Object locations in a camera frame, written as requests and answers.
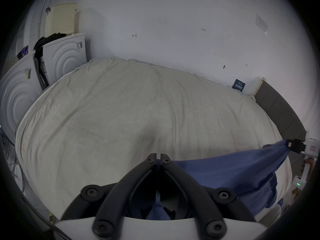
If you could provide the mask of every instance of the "dark blue sign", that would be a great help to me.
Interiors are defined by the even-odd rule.
[[[241,82],[240,80],[236,79],[234,84],[233,84],[233,86],[232,86],[232,88],[242,92],[242,90],[245,87],[245,85],[246,84],[244,82]]]

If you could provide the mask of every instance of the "gray headboard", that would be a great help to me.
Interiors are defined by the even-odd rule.
[[[266,81],[261,80],[255,91],[256,103],[266,111],[267,115],[277,126],[283,139],[299,139],[305,141],[306,130],[300,119],[284,98]],[[293,177],[301,176],[303,155],[289,153]]]

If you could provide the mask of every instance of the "blue towel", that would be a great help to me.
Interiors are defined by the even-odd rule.
[[[271,207],[277,198],[275,171],[286,159],[290,149],[287,140],[266,145],[262,149],[241,151],[213,158],[174,161],[202,186],[226,187],[248,207],[253,216]],[[157,198],[148,215],[149,220],[169,219]]]

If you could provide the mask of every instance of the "label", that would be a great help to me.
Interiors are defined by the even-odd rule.
[[[268,25],[266,24],[266,22],[260,18],[258,15],[256,16],[256,25],[262,29],[262,31],[267,34],[268,33]]]
[[[244,82],[241,82],[240,80],[236,79],[234,81],[234,84],[233,84],[232,88],[242,92],[242,90],[245,87],[245,85],[246,84]]]
[[[46,66],[45,66],[45,61],[43,60],[43,56],[41,56],[40,61],[41,61],[43,72],[47,73]]]
[[[78,42],[77,47],[78,47],[78,49],[82,48],[82,42]]]
[[[24,73],[26,75],[26,78],[29,79],[31,74],[31,68],[25,68]]]

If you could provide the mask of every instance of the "white bedsheet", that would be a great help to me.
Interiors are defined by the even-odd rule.
[[[281,139],[262,108],[231,87],[110,58],[46,90],[19,125],[16,152],[35,194],[61,218],[84,186],[118,182],[150,153],[208,158]],[[291,183],[289,158],[276,175],[278,200]]]

